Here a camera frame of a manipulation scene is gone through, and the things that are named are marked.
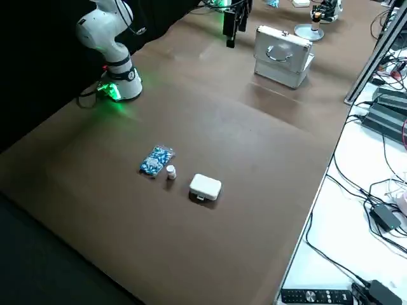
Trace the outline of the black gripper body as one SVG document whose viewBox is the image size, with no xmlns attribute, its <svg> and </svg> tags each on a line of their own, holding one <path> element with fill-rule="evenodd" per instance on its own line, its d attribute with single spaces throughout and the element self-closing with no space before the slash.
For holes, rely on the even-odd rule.
<svg viewBox="0 0 407 305">
<path fill-rule="evenodd" d="M 237 12 L 234 8 L 223 11 L 223 35 L 234 36 L 237 31 L 236 26 Z"/>
<path fill-rule="evenodd" d="M 319 4 L 319 12 L 321 12 L 324 17 L 333 17 L 335 14 L 335 2 L 321 1 Z"/>
</svg>

